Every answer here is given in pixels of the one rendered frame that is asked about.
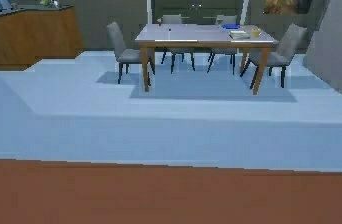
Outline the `grey upholstered dining chair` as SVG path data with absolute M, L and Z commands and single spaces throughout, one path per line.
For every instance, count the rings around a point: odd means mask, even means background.
M 163 15 L 161 17 L 161 21 L 163 24 L 181 24 L 182 23 L 182 15 L 181 14 Z M 192 69 L 195 69 L 195 60 L 194 60 L 194 56 L 193 56 L 194 49 L 193 48 L 166 48 L 163 52 L 161 62 L 164 62 L 167 52 L 171 53 L 171 67 L 170 67 L 171 71 L 174 71 L 176 55 L 180 54 L 181 56 L 184 56 L 185 53 L 190 54 L 191 66 L 192 66 Z
M 276 50 L 272 51 L 268 56 L 266 67 L 268 68 L 269 75 L 272 75 L 274 67 L 281 68 L 281 87 L 284 87 L 285 85 L 284 80 L 286 75 L 286 68 L 291 64 L 295 52 L 300 42 L 304 39 L 306 32 L 306 28 L 292 23 L 286 30 L 279 44 L 277 45 Z M 249 52 L 247 62 L 240 73 L 240 76 L 243 76 L 251 63 L 256 66 L 250 87 L 253 87 L 255 84 L 257 72 L 259 71 L 259 60 L 261 58 L 261 55 L 262 53 L 260 50 L 251 50 Z
M 233 15 L 233 16 L 217 15 L 216 16 L 216 25 L 223 26 L 226 24 L 235 24 L 236 20 L 237 20 L 236 15 Z M 210 71 L 216 54 L 229 55 L 230 56 L 230 64 L 232 65 L 232 69 L 235 69 L 235 56 L 236 56 L 237 52 L 238 52 L 237 48 L 212 48 L 210 55 L 209 55 L 209 58 L 208 58 L 209 66 L 207 68 L 207 71 Z
M 123 66 L 129 70 L 130 64 L 141 64 L 141 51 L 127 48 L 122 31 L 116 22 L 112 22 L 107 27 L 107 33 L 113 44 L 115 59 L 119 64 L 118 82 L 121 82 Z

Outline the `wooden table with white top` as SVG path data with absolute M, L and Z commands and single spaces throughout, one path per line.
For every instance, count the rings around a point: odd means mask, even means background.
M 268 56 L 278 41 L 261 28 L 259 28 L 261 35 L 259 37 L 253 37 L 251 31 L 255 28 L 259 27 L 255 25 L 241 25 L 239 30 L 247 32 L 250 38 L 232 39 L 229 35 L 230 30 L 226 30 L 219 25 L 147 24 L 135 39 L 141 51 L 144 91 L 149 91 L 148 50 L 151 51 L 151 54 L 154 54 L 154 50 L 157 47 L 240 48 L 243 50 L 242 65 L 244 65 L 249 51 L 259 48 L 262 55 L 259 60 L 259 71 L 257 72 L 256 81 L 252 88 L 252 93 L 257 95 Z

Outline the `dark glass window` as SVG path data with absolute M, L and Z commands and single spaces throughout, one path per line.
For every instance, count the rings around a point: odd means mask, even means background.
M 163 15 L 182 16 L 187 24 L 212 25 L 217 15 L 240 17 L 244 0 L 151 0 L 152 19 Z

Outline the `framed yellow brown picture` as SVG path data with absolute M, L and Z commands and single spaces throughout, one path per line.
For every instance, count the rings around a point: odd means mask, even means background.
M 264 14 L 307 14 L 312 0 L 265 0 Z

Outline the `brown wooden counter cabinet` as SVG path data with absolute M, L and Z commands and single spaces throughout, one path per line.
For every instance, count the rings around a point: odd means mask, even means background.
M 74 6 L 0 11 L 0 71 L 25 70 L 42 59 L 74 59 L 82 52 Z

